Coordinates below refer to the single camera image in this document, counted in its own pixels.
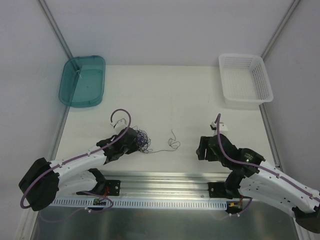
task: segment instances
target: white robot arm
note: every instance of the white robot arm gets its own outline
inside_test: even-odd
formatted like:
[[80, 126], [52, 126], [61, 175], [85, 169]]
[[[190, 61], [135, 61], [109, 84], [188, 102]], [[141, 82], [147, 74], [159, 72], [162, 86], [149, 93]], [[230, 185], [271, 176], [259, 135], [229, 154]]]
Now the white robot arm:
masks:
[[124, 154], [131, 154], [139, 149], [137, 132], [130, 128], [131, 116], [126, 125], [124, 119], [113, 127], [117, 135], [99, 141], [80, 155], [60, 160], [36, 160], [19, 183], [23, 192], [20, 206], [23, 209], [32, 208], [39, 211], [49, 206], [56, 197], [87, 191], [91, 194], [103, 195], [107, 189], [107, 180], [96, 169], [99, 166], [118, 160]]
[[224, 182], [226, 198], [244, 196], [274, 206], [303, 228], [320, 233], [320, 192], [294, 180], [248, 148], [236, 148], [221, 133], [228, 131], [220, 114], [211, 124], [215, 134], [202, 136], [196, 153], [199, 160], [219, 161], [232, 170]]

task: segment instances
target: blue translucent container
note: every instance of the blue translucent container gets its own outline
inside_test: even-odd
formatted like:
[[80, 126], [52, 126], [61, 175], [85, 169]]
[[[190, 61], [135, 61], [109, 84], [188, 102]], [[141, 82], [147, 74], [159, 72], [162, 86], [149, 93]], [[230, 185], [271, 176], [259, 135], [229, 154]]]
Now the blue translucent container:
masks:
[[74, 57], [63, 68], [59, 100], [74, 108], [101, 103], [105, 90], [106, 61], [101, 56]]

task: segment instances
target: white floor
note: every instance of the white floor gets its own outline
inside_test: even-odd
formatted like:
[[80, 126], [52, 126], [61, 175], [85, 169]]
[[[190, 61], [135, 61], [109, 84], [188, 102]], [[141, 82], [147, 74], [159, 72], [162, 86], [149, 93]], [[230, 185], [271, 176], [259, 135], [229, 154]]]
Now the white floor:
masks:
[[[65, 158], [84, 152], [114, 134], [113, 110], [132, 116], [131, 126], [145, 130], [154, 151], [170, 149], [171, 130], [181, 146], [174, 152], [125, 155], [104, 165], [109, 171], [228, 173], [219, 162], [199, 161], [196, 149], [201, 136], [211, 136], [210, 123], [221, 113], [238, 148], [250, 148], [274, 164], [268, 138], [257, 110], [228, 109], [223, 102], [218, 67], [107, 65], [102, 103], [91, 108], [71, 108], [57, 153]], [[116, 113], [114, 121], [126, 117]]]

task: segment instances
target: white plastic basket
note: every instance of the white plastic basket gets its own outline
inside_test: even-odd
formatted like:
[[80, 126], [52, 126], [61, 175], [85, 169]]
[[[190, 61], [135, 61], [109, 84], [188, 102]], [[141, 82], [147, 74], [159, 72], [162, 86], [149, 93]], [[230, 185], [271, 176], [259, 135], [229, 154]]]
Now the white plastic basket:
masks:
[[221, 54], [219, 66], [224, 102], [228, 107], [257, 109], [260, 104], [274, 99], [261, 57]]

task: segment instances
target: purple cable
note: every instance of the purple cable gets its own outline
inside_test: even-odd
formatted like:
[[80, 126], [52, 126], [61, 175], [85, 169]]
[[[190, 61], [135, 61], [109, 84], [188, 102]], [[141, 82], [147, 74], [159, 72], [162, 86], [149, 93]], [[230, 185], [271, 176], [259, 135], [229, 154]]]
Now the purple cable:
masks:
[[[290, 184], [294, 188], [298, 189], [300, 192], [306, 194], [307, 196], [309, 196], [309, 197], [313, 196], [310, 192], [308, 192], [308, 191], [304, 190], [303, 188], [299, 187], [298, 185], [296, 185], [294, 182], [290, 181], [289, 179], [287, 179], [287, 178], [285, 178], [283, 176], [280, 176], [279, 173], [276, 173], [275, 171], [272, 171], [269, 168], [266, 168], [264, 166], [260, 166], [260, 165], [254, 164], [254, 163], [250, 163], [250, 162], [237, 161], [237, 160], [234, 160], [234, 159], [230, 158], [226, 154], [226, 152], [225, 152], [225, 150], [224, 150], [224, 148], [222, 146], [222, 143], [221, 143], [221, 138], [220, 138], [220, 117], [221, 117], [221, 114], [219, 113], [218, 116], [216, 117], [216, 120], [215, 120], [214, 123], [216, 124], [216, 133], [217, 133], [219, 147], [220, 147], [220, 150], [221, 150], [222, 154], [224, 155], [224, 157], [226, 159], [228, 159], [229, 161], [231, 161], [231, 162], [233, 162], [235, 164], [247, 165], [247, 166], [252, 166], [252, 167], [255, 167], [255, 168], [262, 169], [262, 170], [264, 170], [264, 171], [266, 171], [268, 173], [271, 173], [271, 174], [275, 175], [277, 178], [280, 178], [280, 179], [286, 181], [288, 184]], [[320, 198], [315, 197], [314, 199], [320, 203]]]
[[[102, 195], [97, 195], [97, 194], [94, 194], [94, 193], [91, 193], [91, 192], [88, 192], [88, 191], [83, 191], [83, 193], [87, 194], [87, 195], [91, 195], [91, 196], [95, 196], [95, 197], [98, 197], [98, 198], [102, 198], [102, 199], [105, 199], [107, 201], [109, 201], [111, 203], [111, 206], [108, 206], [108, 207], [105, 207], [103, 208], [103, 210], [92, 210], [91, 209], [91, 212], [92, 213], [103, 213], [103, 212], [106, 212], [107, 210], [111, 209], [113, 206], [114, 206], [114, 202], [111, 201], [110, 198], [106, 197], [106, 196], [102, 196]], [[46, 222], [46, 223], [49, 223], [49, 224], [56, 224], [56, 223], [62, 223], [62, 222], [65, 222], [67, 221], [69, 218], [71, 218], [73, 215], [75, 215], [77, 212], [80, 212], [81, 210], [86, 210], [85, 208], [78, 208], [77, 210], [75, 210], [74, 212], [72, 212], [69, 216], [67, 216], [66, 218], [64, 219], [61, 219], [61, 220], [47, 220], [45, 219], [42, 215], [41, 215], [41, 211], [39, 212], [39, 217], [42, 221]]]
[[41, 214], [41, 211], [39, 212], [39, 218], [46, 222], [46, 223], [49, 223], [49, 224], [56, 224], [56, 223], [62, 223], [62, 222], [65, 222], [67, 221], [69, 218], [71, 218], [73, 215], [75, 215], [77, 212], [81, 211], [81, 210], [85, 210], [84, 208], [78, 208], [77, 210], [73, 211], [69, 216], [67, 216], [66, 218], [64, 219], [61, 219], [61, 220], [47, 220], [45, 219], [42, 214]]
[[[94, 151], [90, 152], [90, 154], [95, 154], [96, 152], [99, 152], [100, 150], [103, 150], [103, 149], [105, 149], [105, 148], [110, 147], [112, 144], [114, 144], [114, 143], [117, 142], [119, 139], [121, 139], [121, 138], [126, 134], [126, 132], [129, 130], [130, 125], [131, 125], [131, 115], [130, 115], [130, 113], [129, 113], [127, 110], [125, 110], [125, 109], [119, 108], [119, 109], [114, 110], [113, 113], [111, 114], [111, 117], [110, 117], [111, 123], [113, 122], [112, 118], [113, 118], [114, 114], [115, 114], [116, 112], [118, 112], [118, 111], [123, 111], [123, 112], [125, 112], [125, 113], [128, 115], [128, 117], [129, 117], [128, 126], [124, 129], [123, 133], [121, 133], [115, 140], [113, 140], [112, 142], [108, 143], [107, 145], [105, 145], [105, 146], [103, 146], [103, 147], [101, 147], [101, 148], [99, 148], [99, 149], [97, 149], [97, 150], [94, 150]], [[87, 153], [84, 153], [84, 154], [81, 154], [81, 155], [79, 155], [79, 156], [75, 156], [75, 157], [73, 157], [73, 158], [68, 159], [67, 161], [62, 162], [62, 165], [65, 165], [65, 164], [67, 164], [67, 163], [70, 163], [71, 161], [74, 161], [74, 160], [83, 158], [83, 157], [85, 157], [85, 156], [87, 156], [87, 155], [88, 155]], [[47, 171], [45, 171], [45, 172], [43, 172], [42, 174], [40, 174], [40, 175], [30, 184], [30, 186], [25, 190], [25, 192], [24, 192], [24, 194], [23, 194], [23, 196], [22, 196], [22, 198], [21, 198], [21, 201], [20, 201], [20, 207], [21, 207], [22, 209], [28, 209], [28, 208], [31, 207], [31, 205], [25, 206], [25, 205], [24, 205], [24, 201], [25, 201], [28, 193], [30, 192], [30, 190], [33, 188], [33, 186], [34, 186], [41, 178], [43, 178], [45, 175], [47, 175], [48, 173], [50, 173], [51, 171], [53, 171], [53, 170], [55, 170], [55, 169], [57, 169], [57, 168], [59, 168], [59, 167], [60, 167], [60, 165], [56, 165], [56, 166], [53, 166], [53, 167], [49, 168]]]

